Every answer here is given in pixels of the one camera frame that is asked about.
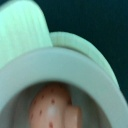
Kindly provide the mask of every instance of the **dark background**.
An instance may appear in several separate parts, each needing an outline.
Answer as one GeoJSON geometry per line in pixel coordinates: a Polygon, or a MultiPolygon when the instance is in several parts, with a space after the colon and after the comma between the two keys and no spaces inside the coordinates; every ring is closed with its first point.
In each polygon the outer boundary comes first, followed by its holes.
{"type": "Polygon", "coordinates": [[[35,0],[50,32],[77,34],[94,44],[113,68],[128,102],[128,1],[35,0]]]}

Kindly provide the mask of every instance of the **brown spot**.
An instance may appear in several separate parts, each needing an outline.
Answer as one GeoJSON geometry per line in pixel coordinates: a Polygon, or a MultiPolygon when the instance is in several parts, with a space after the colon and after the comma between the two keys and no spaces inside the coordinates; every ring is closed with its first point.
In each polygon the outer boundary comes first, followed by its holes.
{"type": "Polygon", "coordinates": [[[52,89],[51,89],[51,93],[53,93],[53,92],[54,92],[54,89],[52,88],[52,89]]]}
{"type": "Polygon", "coordinates": [[[44,95],[41,96],[41,99],[43,99],[43,98],[44,98],[44,95]]]}
{"type": "Polygon", "coordinates": [[[40,110],[40,116],[42,115],[42,110],[40,110]]]}
{"type": "Polygon", "coordinates": [[[71,105],[72,104],[72,101],[71,99],[68,100],[68,105],[71,105]]]}
{"type": "Polygon", "coordinates": [[[53,128],[53,123],[52,122],[49,123],[49,128],[53,128]]]}
{"type": "Polygon", "coordinates": [[[36,100],[33,102],[33,104],[34,104],[34,105],[36,104],[36,100]]]}
{"type": "Polygon", "coordinates": [[[55,100],[54,100],[54,99],[52,99],[52,100],[51,100],[51,103],[52,103],[52,104],[55,104],[55,100]]]}
{"type": "Polygon", "coordinates": [[[31,120],[33,119],[33,114],[31,115],[31,120]]]}

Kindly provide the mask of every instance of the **circular opening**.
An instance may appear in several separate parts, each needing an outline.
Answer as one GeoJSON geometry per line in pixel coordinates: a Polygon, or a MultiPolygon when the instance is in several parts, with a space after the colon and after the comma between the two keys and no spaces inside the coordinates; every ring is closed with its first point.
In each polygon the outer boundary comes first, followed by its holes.
{"type": "MultiPolygon", "coordinates": [[[[47,82],[31,85],[13,97],[0,115],[0,127],[30,128],[29,107],[36,94],[46,84],[47,82]]],[[[111,128],[104,112],[86,92],[79,88],[79,85],[74,86],[63,82],[59,84],[63,84],[69,90],[73,105],[81,108],[82,128],[111,128]]]]}

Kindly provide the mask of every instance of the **white rim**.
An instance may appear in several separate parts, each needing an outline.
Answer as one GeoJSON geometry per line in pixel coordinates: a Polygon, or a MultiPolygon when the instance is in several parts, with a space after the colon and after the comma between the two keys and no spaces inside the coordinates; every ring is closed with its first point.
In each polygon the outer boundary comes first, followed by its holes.
{"type": "Polygon", "coordinates": [[[11,62],[0,72],[0,113],[21,90],[59,80],[79,86],[101,107],[112,128],[128,126],[128,108],[115,83],[93,61],[64,48],[41,49],[11,62]]]}

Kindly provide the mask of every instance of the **pink object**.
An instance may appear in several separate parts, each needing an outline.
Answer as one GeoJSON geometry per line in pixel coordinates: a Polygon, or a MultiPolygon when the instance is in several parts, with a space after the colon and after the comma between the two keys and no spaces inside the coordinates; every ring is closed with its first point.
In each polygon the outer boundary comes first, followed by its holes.
{"type": "Polygon", "coordinates": [[[81,110],[60,83],[43,88],[34,98],[29,113],[31,128],[81,128],[81,110]]]}

